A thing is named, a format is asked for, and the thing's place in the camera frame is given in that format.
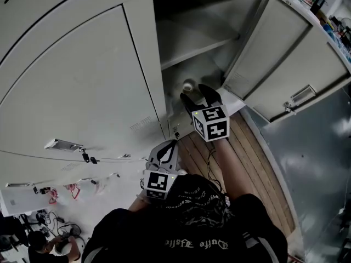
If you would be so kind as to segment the person's black printed shirt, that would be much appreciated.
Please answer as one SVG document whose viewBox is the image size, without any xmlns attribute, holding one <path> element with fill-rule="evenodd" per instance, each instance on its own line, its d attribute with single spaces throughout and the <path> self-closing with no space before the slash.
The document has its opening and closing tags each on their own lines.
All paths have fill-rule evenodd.
<svg viewBox="0 0 351 263">
<path fill-rule="evenodd" d="M 287 263 L 287 240 L 252 194 L 226 205 L 199 175 L 176 179 L 165 201 L 118 208 L 95 227 L 82 263 Z"/>
</svg>

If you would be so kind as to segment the person's left forearm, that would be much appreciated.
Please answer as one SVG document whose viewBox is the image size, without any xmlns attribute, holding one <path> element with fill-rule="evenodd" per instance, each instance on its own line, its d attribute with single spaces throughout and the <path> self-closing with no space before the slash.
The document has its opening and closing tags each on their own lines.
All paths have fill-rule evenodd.
<svg viewBox="0 0 351 263">
<path fill-rule="evenodd" d="M 137 212 L 139 210 L 145 209 L 149 207 L 151 203 L 149 201 L 145 201 L 143 199 L 135 199 L 134 202 L 128 208 L 131 212 Z"/>
</svg>

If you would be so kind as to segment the wooden plank platform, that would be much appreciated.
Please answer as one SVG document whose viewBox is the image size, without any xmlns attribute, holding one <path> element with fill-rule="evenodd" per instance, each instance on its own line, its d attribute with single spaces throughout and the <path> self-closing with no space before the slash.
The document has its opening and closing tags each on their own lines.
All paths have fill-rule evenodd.
<svg viewBox="0 0 351 263">
<path fill-rule="evenodd" d="M 289 237 L 296 229 L 281 182 L 264 153 L 254 133 L 237 112 L 230 118 L 229 143 L 237 154 L 253 193 L 264 204 L 273 223 Z M 190 174 L 198 174 L 225 190 L 217 154 L 209 142 L 192 132 L 178 141 L 180 165 Z"/>
</svg>

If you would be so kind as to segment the white round device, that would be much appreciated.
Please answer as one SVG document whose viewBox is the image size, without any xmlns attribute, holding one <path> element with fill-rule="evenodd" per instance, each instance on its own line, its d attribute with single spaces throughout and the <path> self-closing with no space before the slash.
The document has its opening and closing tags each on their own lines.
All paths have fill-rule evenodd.
<svg viewBox="0 0 351 263">
<path fill-rule="evenodd" d="M 55 246 L 55 251 L 60 255 L 67 255 L 73 258 L 80 255 L 80 251 L 74 236 L 63 238 L 63 240 Z"/>
</svg>

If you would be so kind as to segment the grey metal locker cabinet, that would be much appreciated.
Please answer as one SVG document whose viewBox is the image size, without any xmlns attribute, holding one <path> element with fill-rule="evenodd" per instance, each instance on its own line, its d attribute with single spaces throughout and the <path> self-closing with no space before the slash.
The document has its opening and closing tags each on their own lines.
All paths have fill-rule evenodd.
<svg viewBox="0 0 351 263">
<path fill-rule="evenodd" d="M 183 82 L 199 103 L 224 88 L 261 1 L 0 0 L 0 189 L 110 175 L 191 132 Z"/>
</svg>

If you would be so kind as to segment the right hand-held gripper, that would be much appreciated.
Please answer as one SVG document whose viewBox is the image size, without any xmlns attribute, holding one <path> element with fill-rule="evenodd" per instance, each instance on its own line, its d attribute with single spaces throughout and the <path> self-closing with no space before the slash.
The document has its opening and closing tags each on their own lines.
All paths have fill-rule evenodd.
<svg viewBox="0 0 351 263">
<path fill-rule="evenodd" d="M 197 106 L 186 94 L 180 94 L 184 108 L 188 115 L 193 117 L 195 131 L 205 142 L 228 138 L 230 119 L 226 106 L 222 105 L 220 94 L 205 84 L 199 84 L 198 87 L 207 106 L 204 104 Z"/>
</svg>

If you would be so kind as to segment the blue wrapped bundle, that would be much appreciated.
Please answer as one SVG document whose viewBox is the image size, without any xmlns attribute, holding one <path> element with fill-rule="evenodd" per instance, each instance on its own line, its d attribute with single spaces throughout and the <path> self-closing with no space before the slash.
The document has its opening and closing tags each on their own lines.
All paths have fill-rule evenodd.
<svg viewBox="0 0 351 263">
<path fill-rule="evenodd" d="M 346 57 L 348 62 L 351 64 L 351 55 L 345 45 L 342 43 L 341 39 L 334 33 L 333 29 L 329 24 L 324 24 L 323 29 L 327 32 L 327 34 L 333 39 L 333 41 L 337 44 L 338 48 L 341 50 L 343 55 Z"/>
</svg>

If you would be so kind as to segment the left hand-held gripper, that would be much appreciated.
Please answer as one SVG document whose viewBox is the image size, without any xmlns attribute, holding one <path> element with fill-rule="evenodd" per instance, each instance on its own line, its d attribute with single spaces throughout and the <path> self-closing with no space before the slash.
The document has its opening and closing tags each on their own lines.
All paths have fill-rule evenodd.
<svg viewBox="0 0 351 263">
<path fill-rule="evenodd" d="M 154 147 L 143 171 L 146 196 L 164 201 L 177 178 L 177 140 L 168 140 Z"/>
</svg>

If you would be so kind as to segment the locker door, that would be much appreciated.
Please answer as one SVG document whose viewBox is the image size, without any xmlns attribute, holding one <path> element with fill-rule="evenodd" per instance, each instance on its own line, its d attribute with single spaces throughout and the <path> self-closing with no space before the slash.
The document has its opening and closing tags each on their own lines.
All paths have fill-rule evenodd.
<svg viewBox="0 0 351 263">
<path fill-rule="evenodd" d="M 310 11 L 262 0 L 223 87 L 273 123 L 349 83 L 351 62 Z"/>
</svg>

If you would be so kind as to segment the person's right forearm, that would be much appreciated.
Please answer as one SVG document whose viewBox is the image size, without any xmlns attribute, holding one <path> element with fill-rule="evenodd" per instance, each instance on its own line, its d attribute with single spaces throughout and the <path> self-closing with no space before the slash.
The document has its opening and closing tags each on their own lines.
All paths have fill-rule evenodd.
<svg viewBox="0 0 351 263">
<path fill-rule="evenodd" d="M 253 193 L 246 171 L 231 144 L 226 139 L 215 140 L 213 144 L 229 198 L 234 200 Z"/>
</svg>

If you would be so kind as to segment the black car key fob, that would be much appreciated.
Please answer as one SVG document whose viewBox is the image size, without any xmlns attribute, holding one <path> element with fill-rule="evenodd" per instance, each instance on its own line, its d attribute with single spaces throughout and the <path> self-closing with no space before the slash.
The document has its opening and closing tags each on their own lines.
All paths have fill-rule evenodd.
<svg viewBox="0 0 351 263">
<path fill-rule="evenodd" d="M 98 163 L 97 160 L 96 160 L 94 157 L 90 157 L 90 156 L 88 155 L 88 153 L 86 152 L 85 149 L 82 149 L 81 152 L 82 152 L 83 160 L 84 160 L 86 163 L 90 163 L 90 162 L 93 163 L 93 164 L 97 164 L 97 163 Z"/>
</svg>

